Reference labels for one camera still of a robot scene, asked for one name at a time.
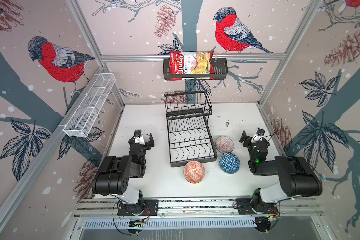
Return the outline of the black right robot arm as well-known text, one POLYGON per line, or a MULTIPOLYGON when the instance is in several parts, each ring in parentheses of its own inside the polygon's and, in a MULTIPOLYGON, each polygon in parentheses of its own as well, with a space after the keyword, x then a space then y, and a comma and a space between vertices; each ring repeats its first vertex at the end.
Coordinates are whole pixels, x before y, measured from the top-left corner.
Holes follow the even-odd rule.
POLYGON ((267 160, 269 141, 264 137, 265 130, 258 128, 253 137, 243 131, 240 143, 248 148, 249 169, 255 176, 278 176, 279 181, 266 187, 258 188, 252 197, 237 199, 239 215, 280 214, 278 204, 291 198, 312 197, 322 194, 321 180, 303 157, 276 156, 267 160))

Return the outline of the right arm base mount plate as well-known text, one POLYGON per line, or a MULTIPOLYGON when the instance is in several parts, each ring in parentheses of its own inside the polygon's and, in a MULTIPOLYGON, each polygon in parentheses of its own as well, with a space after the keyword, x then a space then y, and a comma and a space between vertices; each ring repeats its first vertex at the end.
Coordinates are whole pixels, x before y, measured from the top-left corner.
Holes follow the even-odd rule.
POLYGON ((277 204, 269 204, 262 201, 255 203, 249 198, 236 199, 235 209, 238 210, 239 215, 279 215, 277 204))

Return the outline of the orange and blue patterned bowl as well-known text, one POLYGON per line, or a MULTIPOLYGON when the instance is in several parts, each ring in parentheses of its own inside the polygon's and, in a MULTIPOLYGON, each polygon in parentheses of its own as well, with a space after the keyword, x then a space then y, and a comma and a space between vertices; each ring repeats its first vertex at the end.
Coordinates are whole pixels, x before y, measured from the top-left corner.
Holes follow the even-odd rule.
POLYGON ((198 161, 190 161, 184 167, 184 177, 192 184, 200 183, 205 177, 205 168, 198 161))

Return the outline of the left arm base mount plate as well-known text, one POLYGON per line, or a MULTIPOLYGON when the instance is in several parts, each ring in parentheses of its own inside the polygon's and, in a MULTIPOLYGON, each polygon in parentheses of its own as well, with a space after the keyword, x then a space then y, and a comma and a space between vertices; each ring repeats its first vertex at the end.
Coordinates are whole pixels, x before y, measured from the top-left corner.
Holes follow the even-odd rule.
POLYGON ((144 200, 134 205, 127 205, 119 201, 118 204, 118 217, 148 217, 158 214, 158 200, 144 200))

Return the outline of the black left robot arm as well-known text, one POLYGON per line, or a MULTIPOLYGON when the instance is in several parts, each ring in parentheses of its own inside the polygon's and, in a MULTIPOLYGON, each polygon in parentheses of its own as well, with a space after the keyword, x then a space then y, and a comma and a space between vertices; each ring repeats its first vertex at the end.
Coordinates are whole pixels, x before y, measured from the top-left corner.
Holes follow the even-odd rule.
POLYGON ((146 172, 146 153, 155 146, 152 134, 134 131, 129 139, 129 154, 106 156, 92 181, 92 192, 115 197, 118 217, 156 216, 158 200, 144 199, 143 192, 129 184, 131 178, 143 178, 146 172))

